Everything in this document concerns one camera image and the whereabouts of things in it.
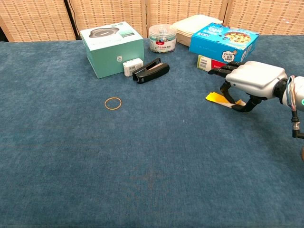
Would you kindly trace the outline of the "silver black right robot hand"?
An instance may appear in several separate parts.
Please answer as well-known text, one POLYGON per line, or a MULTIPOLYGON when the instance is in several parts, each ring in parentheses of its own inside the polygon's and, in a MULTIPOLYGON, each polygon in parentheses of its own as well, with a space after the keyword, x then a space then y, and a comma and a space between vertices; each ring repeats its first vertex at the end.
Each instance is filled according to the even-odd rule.
POLYGON ((232 109, 238 112, 250 112, 261 101, 275 97, 283 102, 287 74, 282 67, 257 61, 231 61, 220 68, 211 69, 208 73, 225 78, 220 91, 232 104, 232 109), (242 90, 250 96, 246 105, 236 104, 228 92, 231 87, 242 90))

